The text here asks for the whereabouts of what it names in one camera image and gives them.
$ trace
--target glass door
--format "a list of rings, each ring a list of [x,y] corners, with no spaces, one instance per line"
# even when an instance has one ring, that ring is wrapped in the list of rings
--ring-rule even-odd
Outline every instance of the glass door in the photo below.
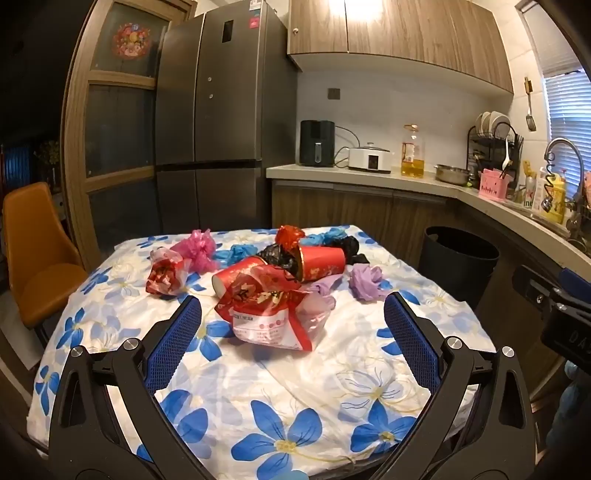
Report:
[[[164,35],[190,0],[98,0],[70,68],[62,124],[69,222],[87,270],[160,233],[154,105]]]

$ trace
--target electrical outlet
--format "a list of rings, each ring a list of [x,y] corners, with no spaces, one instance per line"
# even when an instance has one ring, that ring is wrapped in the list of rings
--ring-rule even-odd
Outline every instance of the electrical outlet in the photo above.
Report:
[[[340,100],[340,88],[329,88],[329,100]]]

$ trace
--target stainless steel pot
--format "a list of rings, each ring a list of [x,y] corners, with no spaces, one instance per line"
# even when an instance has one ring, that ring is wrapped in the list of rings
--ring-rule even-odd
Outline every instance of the stainless steel pot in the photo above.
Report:
[[[437,165],[437,173],[435,179],[451,183],[452,185],[459,185],[465,187],[468,183],[470,171],[463,168],[450,167],[448,165]]]

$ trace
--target refrigerator door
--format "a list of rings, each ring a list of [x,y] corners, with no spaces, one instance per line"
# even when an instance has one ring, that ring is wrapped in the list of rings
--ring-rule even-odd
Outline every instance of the refrigerator door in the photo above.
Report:
[[[164,37],[156,90],[156,165],[194,161],[195,84],[203,18],[192,18]]]
[[[197,69],[197,162],[261,158],[261,89],[268,5],[207,12]]]
[[[207,168],[195,173],[201,229],[268,228],[271,206],[260,168]]]
[[[159,171],[156,185],[163,232],[174,235],[199,228],[195,171]]]

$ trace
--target orange chair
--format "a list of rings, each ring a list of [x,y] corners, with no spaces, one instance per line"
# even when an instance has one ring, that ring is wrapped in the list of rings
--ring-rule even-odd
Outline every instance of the orange chair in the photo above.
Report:
[[[47,183],[9,193],[2,211],[10,289],[23,324],[46,346],[43,320],[66,306],[88,274],[61,227]]]

